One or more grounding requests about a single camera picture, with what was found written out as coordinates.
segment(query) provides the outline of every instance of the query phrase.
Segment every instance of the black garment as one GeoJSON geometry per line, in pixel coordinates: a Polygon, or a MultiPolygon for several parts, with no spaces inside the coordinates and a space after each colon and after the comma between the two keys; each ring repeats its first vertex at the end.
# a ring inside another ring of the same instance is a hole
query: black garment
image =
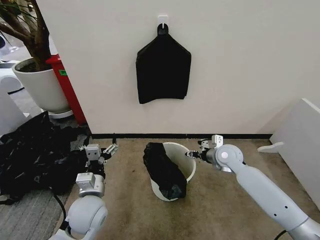
{"type": "Polygon", "coordinates": [[[150,178],[159,185],[159,190],[165,198],[176,199],[186,196],[186,177],[167,156],[162,143],[149,142],[146,145],[143,163],[150,178]]]}
{"type": "Polygon", "coordinates": [[[60,128],[43,112],[0,138],[0,195],[9,195],[0,204],[19,201],[31,189],[67,192],[78,173],[86,171],[85,151],[71,151],[70,143],[88,129],[60,128]]]}
{"type": "Polygon", "coordinates": [[[155,99],[184,99],[187,95],[191,53],[169,35],[164,24],[157,37],[142,48],[136,58],[139,103],[155,99]]]}

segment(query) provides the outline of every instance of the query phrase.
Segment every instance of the green label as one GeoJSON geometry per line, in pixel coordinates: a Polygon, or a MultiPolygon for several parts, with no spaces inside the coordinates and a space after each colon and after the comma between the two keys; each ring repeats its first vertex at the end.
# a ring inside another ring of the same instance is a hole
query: green label
{"type": "Polygon", "coordinates": [[[68,76],[66,70],[59,69],[60,76],[68,76]]]}

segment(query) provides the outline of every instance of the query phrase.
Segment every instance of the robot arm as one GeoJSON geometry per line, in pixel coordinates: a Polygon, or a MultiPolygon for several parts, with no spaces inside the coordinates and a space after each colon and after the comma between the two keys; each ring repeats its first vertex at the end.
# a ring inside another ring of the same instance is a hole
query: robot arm
{"type": "Polygon", "coordinates": [[[104,151],[98,144],[82,147],[88,161],[87,172],[79,173],[76,184],[79,186],[79,198],[74,201],[59,230],[49,240],[76,240],[72,233],[82,235],[82,240],[93,240],[105,222],[108,210],[101,199],[105,195],[104,164],[118,150],[114,139],[104,151]]]}
{"type": "Polygon", "coordinates": [[[295,240],[320,240],[320,224],[309,218],[275,183],[255,167],[246,165],[241,150],[231,144],[223,145],[223,137],[212,136],[201,142],[201,152],[187,152],[191,158],[201,158],[215,168],[233,172],[238,183],[272,219],[284,227],[295,240]]]}

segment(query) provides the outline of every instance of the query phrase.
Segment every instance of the wall hook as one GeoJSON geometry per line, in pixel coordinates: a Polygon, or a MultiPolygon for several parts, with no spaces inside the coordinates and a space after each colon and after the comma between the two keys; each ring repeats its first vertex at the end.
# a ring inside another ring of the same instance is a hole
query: wall hook
{"type": "Polygon", "coordinates": [[[165,24],[167,24],[169,26],[169,17],[168,15],[162,14],[162,15],[158,15],[158,25],[162,24],[162,29],[165,28],[165,24]]]}

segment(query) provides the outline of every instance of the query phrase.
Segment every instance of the white plant pot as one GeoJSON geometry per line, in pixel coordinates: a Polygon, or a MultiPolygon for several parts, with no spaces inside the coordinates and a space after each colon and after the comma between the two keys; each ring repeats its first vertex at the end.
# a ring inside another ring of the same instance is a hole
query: white plant pot
{"type": "Polygon", "coordinates": [[[65,94],[53,69],[38,72],[21,72],[22,67],[32,63],[33,58],[21,61],[12,67],[14,74],[28,91],[34,102],[53,114],[70,110],[65,94]]]}
{"type": "MultiPolygon", "coordinates": [[[[170,160],[175,163],[180,171],[186,178],[186,183],[192,179],[196,172],[196,161],[193,158],[187,157],[186,152],[189,152],[189,149],[185,146],[175,143],[175,142],[165,142],[163,143],[165,149],[165,154],[170,158],[170,160]]],[[[153,181],[151,178],[151,187],[154,194],[161,200],[166,202],[172,202],[178,198],[168,199],[159,190],[159,185],[153,181]]]]}

